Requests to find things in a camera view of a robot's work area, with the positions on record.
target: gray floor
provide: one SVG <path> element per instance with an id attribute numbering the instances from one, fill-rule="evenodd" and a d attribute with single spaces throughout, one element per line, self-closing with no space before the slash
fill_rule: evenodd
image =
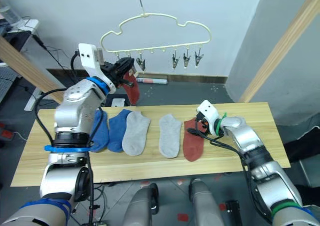
<path id="1" fill-rule="evenodd" d="M 22 87 L 17 86 L 17 83 L 28 86 L 29 92 L 33 92 L 33 86 L 24 79 L 16 80 L 0 105 L 0 122 L 7 124 L 11 130 L 20 132 L 24 137 L 28 137 L 35 116 L 33 112 L 24 111 L 24 106 L 30 95 Z M 212 103 L 232 102 L 222 84 L 172 82 L 168 85 L 140 84 L 139 88 L 140 100 L 137 105 L 140 106 L 199 104 L 204 99 L 208 99 Z M 44 106 L 44 108 L 54 107 L 56 107 L 56 104 L 50 102 Z M 281 136 L 284 135 L 286 139 L 292 137 L 290 132 L 290 128 L 281 128 L 280 131 Z M 301 128 L 300 132 L 297 130 L 296 137 L 303 132 L 304 128 Z M 0 179 L 3 184 L 3 189 L 0 191 L 0 223 L 25 202 L 39 198 L 39 187 L 10 187 L 24 145 L 25 141 L 15 136 L 11 142 L 7 142 L 0 149 Z M 305 184 L 299 170 L 287 169 L 286 171 L 292 177 L 294 183 Z M 122 182 L 112 187 L 106 187 L 107 210 L 103 221 L 108 222 L 110 226 L 121 225 L 125 210 L 134 193 L 142 186 L 155 182 L 159 187 L 160 210 L 153 217 L 153 225 L 193 226 L 193 210 L 188 199 L 188 184 L 193 177 L 195 176 Z M 244 226 L 266 225 L 253 209 L 242 173 L 211 174 L 199 177 L 207 183 L 218 204 L 228 200 L 238 200 Z M 101 209 L 95 212 L 95 218 L 99 220 L 103 207 L 102 198 L 97 201 L 97 204 L 101 205 Z M 188 221 L 178 221 L 178 214 L 187 214 Z M 223 212 L 222 215 L 226 225 L 231 225 L 227 213 Z M 88 220 L 88 202 L 78 205 L 73 216 L 81 224 L 86 223 Z M 76 226 L 77 223 L 70 219 L 69 225 Z"/>

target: green cable tie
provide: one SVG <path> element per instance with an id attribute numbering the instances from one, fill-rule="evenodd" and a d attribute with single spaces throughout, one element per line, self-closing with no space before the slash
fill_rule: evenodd
<path id="1" fill-rule="evenodd" d="M 221 121 L 222 121 L 225 117 L 227 117 L 227 113 L 226 113 L 226 112 L 224 113 L 224 115 L 222 116 L 222 118 L 219 119 L 219 122 L 218 122 L 218 124 L 216 125 L 215 134 L 216 134 L 217 136 L 219 136 L 219 130 L 220 130 Z"/>
<path id="2" fill-rule="evenodd" d="M 287 207 L 298 207 L 298 208 L 301 208 L 301 206 L 299 204 L 297 204 L 296 202 L 285 202 L 285 203 L 282 203 L 280 205 L 277 205 L 275 206 L 275 208 L 272 210 L 271 214 L 272 214 L 272 217 L 275 216 L 275 214 L 284 209 L 284 208 L 287 208 Z"/>

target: white robot part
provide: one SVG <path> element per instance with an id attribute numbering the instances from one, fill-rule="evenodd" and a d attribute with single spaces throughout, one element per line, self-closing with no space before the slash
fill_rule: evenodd
<path id="1" fill-rule="evenodd" d="M 204 115 L 204 118 L 209 123 L 209 130 L 212 135 L 216 135 L 216 132 L 214 130 L 214 123 L 216 119 L 220 118 L 219 113 L 217 109 L 208 101 L 204 100 L 201 105 L 196 109 L 196 111 L 199 113 L 201 112 Z"/>
<path id="2" fill-rule="evenodd" d="M 117 90 L 115 85 L 109 80 L 104 73 L 101 71 L 100 63 L 99 63 L 99 53 L 98 49 L 95 45 L 80 43 L 79 44 L 79 53 L 81 64 L 84 69 L 88 72 L 90 77 L 98 77 L 103 82 L 108 85 L 110 90 L 109 94 L 114 94 Z"/>

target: white hanger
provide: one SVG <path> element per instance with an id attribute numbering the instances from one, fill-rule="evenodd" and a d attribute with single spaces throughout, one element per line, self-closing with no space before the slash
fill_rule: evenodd
<path id="1" fill-rule="evenodd" d="M 184 24 L 180 24 L 178 22 L 178 19 L 175 17 L 175 16 L 172 16 L 172 15 L 168 15 L 168 14 L 163 14 L 163 13 L 145 13 L 145 9 L 142 5 L 142 1 L 140 1 L 140 5 L 141 5 L 141 8 L 142 8 L 142 14 L 141 15 L 137 15 L 137 16 L 134 16 L 134 17 L 131 17 L 131 18 L 128 18 L 126 20 L 124 20 L 123 22 L 121 22 L 119 24 L 119 29 L 120 31 L 119 32 L 115 32 L 113 30 L 111 31 L 108 31 L 107 33 L 105 33 L 104 35 L 102 35 L 101 39 L 100 39 L 100 44 L 101 44 L 101 47 L 107 51 L 107 52 L 110 52 L 110 53 L 115 53 L 115 54 L 119 54 L 119 52 L 132 52 L 132 51 L 137 51 L 138 53 L 142 52 L 143 50 L 150 50 L 151 53 L 153 53 L 153 50 L 155 49 L 162 49 L 162 51 L 165 51 L 166 48 L 169 48 L 169 47 L 173 47 L 173 48 L 176 48 L 178 46 L 186 46 L 188 49 L 189 49 L 189 46 L 190 45 L 199 45 L 200 47 L 203 45 L 203 44 L 206 44 L 206 43 L 209 43 L 212 39 L 212 35 L 211 35 L 211 31 L 210 29 L 200 23 L 200 22 L 196 22 L 196 21 L 191 21 L 191 20 L 188 20 L 186 21 Z M 123 33 L 123 30 L 122 30 L 122 25 L 124 25 L 125 23 L 131 21 L 131 20 L 135 20 L 135 19 L 138 19 L 138 18 L 142 18 L 142 17 L 148 17 L 150 15 L 154 15 L 154 16 L 165 16 L 165 17 L 169 17 L 169 18 L 172 18 L 175 20 L 177 26 L 180 26 L 180 27 L 185 27 L 186 25 L 188 25 L 189 23 L 190 24 L 195 24 L 195 25 L 199 25 L 199 26 L 202 26 L 204 29 L 207 30 L 207 32 L 209 33 L 209 39 L 206 40 L 206 41 L 198 41 L 198 42 L 191 42 L 191 43 L 183 43 L 183 44 L 175 44 L 175 45 L 163 45 L 163 46 L 156 46 L 156 47 L 146 47 L 146 48 L 138 48 L 138 49 L 127 49 L 127 50 L 108 50 L 105 48 L 104 44 L 103 44 L 103 41 L 105 39 L 106 36 L 110 35 L 111 33 L 115 34 L 115 35 L 121 35 Z"/>

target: wooden table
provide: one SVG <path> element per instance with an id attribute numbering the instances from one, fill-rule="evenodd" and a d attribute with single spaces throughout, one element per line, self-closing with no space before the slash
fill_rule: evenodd
<path id="1" fill-rule="evenodd" d="M 275 122 L 267 103 L 232 103 L 214 105 L 222 115 L 242 116 L 261 137 L 272 157 L 284 168 L 290 167 L 285 149 L 281 142 Z M 214 147 L 204 141 L 204 151 L 200 159 L 189 162 L 183 154 L 184 128 L 180 135 L 180 151 L 178 157 L 167 159 L 159 152 L 159 119 L 165 114 L 173 114 L 180 121 L 189 120 L 196 115 L 198 105 L 174 106 L 141 106 L 125 107 L 131 111 L 141 111 L 151 119 L 148 129 L 146 146 L 140 156 L 128 156 L 124 152 L 113 153 L 104 150 L 91 153 L 94 182 L 114 182 L 138 179 L 151 179 L 171 176 L 197 175 L 221 172 L 241 171 L 238 156 L 234 152 Z M 117 115 L 121 107 L 107 107 L 108 118 Z M 41 110 L 39 116 L 51 135 L 54 135 L 54 109 Z M 233 145 L 228 138 L 222 142 Z M 11 186 L 39 186 L 48 162 L 48 152 L 44 145 L 49 140 L 37 122 L 33 124 L 28 141 L 20 158 Z"/>

